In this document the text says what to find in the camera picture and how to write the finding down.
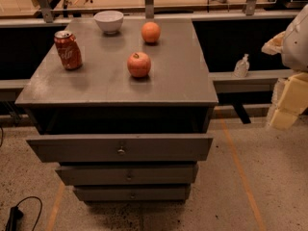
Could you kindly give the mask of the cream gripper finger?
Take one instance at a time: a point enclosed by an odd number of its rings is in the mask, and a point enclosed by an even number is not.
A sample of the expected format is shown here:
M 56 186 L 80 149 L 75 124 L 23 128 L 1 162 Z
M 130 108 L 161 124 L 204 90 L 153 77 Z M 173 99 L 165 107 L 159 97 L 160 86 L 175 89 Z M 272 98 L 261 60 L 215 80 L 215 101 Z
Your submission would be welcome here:
M 277 34 L 263 45 L 261 51 L 268 55 L 281 54 L 284 36 L 285 32 Z
M 308 73 L 279 79 L 274 86 L 269 108 L 269 126 L 289 129 L 308 108 Z

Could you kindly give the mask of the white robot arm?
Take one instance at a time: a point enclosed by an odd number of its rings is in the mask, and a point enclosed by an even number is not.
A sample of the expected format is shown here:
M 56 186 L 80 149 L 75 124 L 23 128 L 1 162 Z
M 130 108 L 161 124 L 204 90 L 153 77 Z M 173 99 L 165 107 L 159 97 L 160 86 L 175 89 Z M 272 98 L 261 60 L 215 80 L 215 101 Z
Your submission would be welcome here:
M 294 72 L 275 84 L 267 116 L 270 127 L 286 130 L 308 108 L 308 5 L 284 32 L 264 44 L 262 52 L 280 54 L 282 64 Z

